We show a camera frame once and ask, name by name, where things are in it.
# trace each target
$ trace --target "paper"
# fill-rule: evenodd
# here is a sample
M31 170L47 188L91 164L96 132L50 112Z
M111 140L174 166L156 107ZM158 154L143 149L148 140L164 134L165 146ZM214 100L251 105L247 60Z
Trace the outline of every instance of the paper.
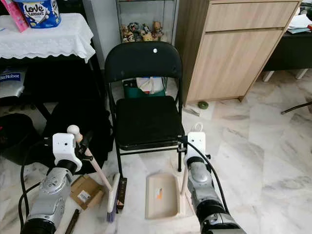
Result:
M312 24L312 21L309 20L306 14L303 14L299 16L294 16L288 28L289 29L306 28L308 27L309 24Z

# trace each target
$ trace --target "cabinet leg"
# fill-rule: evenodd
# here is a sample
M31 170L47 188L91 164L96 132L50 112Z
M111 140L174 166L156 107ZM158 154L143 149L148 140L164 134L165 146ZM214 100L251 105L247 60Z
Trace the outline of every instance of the cabinet leg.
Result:
M307 72L307 68L305 68L305 69L300 69L298 72L297 72L297 75L296 75L296 79L301 79L303 76L304 76L304 74Z
M263 82L268 82L271 76L273 75L274 71L268 71L264 73L264 77L262 78Z

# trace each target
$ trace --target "wall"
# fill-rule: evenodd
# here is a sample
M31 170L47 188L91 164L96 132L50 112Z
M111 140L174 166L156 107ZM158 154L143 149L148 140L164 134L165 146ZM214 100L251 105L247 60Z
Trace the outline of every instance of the wall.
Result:
M110 50L120 43L115 0L83 0L101 69Z

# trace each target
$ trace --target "white lace tablecloth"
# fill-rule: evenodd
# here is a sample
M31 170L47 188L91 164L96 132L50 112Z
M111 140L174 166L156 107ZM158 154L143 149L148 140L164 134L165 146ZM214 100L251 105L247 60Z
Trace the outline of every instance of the white lace tablecloth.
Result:
M0 58L46 58L76 55L85 62L95 54L90 45L93 33L78 13L61 14L55 28L28 28L20 33L10 16L0 16Z

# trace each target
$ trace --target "pink box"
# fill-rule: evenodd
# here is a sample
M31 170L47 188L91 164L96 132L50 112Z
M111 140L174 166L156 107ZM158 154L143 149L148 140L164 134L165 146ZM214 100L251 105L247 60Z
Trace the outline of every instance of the pink box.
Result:
M13 18L19 31L20 32L25 31L29 27L29 25L26 22L24 15L20 12L20 9L17 6L17 4L11 0L1 0L1 2L5 6L6 10L9 12L11 17Z

